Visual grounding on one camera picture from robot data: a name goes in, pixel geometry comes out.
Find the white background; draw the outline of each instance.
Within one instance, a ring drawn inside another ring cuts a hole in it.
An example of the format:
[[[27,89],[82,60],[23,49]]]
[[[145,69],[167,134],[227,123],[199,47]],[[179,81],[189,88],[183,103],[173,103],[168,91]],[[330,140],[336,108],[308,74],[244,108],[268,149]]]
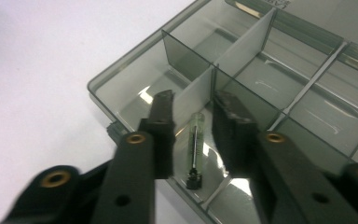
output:
[[[112,158],[87,83],[191,0],[0,1],[0,221],[42,170]],[[158,182],[158,223],[202,223]]]

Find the screw hole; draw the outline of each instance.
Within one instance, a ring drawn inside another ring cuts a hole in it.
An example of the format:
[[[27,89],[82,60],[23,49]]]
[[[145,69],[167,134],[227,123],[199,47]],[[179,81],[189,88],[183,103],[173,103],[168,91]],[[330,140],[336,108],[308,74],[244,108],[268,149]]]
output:
[[[57,183],[61,180],[63,180],[63,175],[57,174],[57,175],[52,176],[49,181],[50,181],[50,183]]]
[[[68,182],[70,177],[71,175],[66,171],[54,171],[42,179],[40,186],[43,188],[55,188]]]
[[[127,138],[127,142],[131,144],[139,144],[145,140],[145,137],[141,134],[133,134]]]
[[[284,137],[278,133],[269,133],[267,134],[267,140],[273,143],[284,142]]]
[[[321,193],[312,193],[312,198],[318,203],[329,203],[330,200]]]
[[[120,195],[116,198],[116,205],[123,207],[131,202],[131,199],[128,195]]]

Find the white table surface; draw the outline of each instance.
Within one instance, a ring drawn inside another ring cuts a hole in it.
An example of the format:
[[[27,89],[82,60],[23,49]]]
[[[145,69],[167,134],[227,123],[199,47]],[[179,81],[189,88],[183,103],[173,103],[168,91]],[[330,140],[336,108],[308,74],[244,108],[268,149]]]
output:
[[[0,221],[39,172],[112,158],[87,83],[191,0],[0,1]],[[157,223],[202,223],[164,182]]]

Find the black mechanical linkage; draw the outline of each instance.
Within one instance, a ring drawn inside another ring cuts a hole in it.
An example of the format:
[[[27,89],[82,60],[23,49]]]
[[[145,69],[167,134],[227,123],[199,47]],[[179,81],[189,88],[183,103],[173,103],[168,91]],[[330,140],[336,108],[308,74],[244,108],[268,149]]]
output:
[[[231,93],[214,97],[213,138],[233,177],[250,177],[263,223],[358,223],[358,214],[280,133],[255,136],[255,122]]]
[[[154,180],[172,175],[172,100],[172,91],[158,93],[149,119],[121,137],[111,161],[83,175],[71,166],[39,174],[2,223],[154,223]]]

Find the brass insert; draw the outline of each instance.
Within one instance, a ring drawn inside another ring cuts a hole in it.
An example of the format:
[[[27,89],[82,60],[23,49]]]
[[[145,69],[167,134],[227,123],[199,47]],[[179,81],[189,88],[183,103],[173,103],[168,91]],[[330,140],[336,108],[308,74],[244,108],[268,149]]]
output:
[[[273,143],[281,143],[284,142],[284,137],[278,133],[269,133],[267,134],[267,140]]]
[[[132,134],[127,138],[127,142],[130,144],[140,144],[142,143],[146,138],[141,134]]]
[[[40,182],[43,188],[55,188],[68,182],[71,175],[66,171],[54,171],[46,175]]]

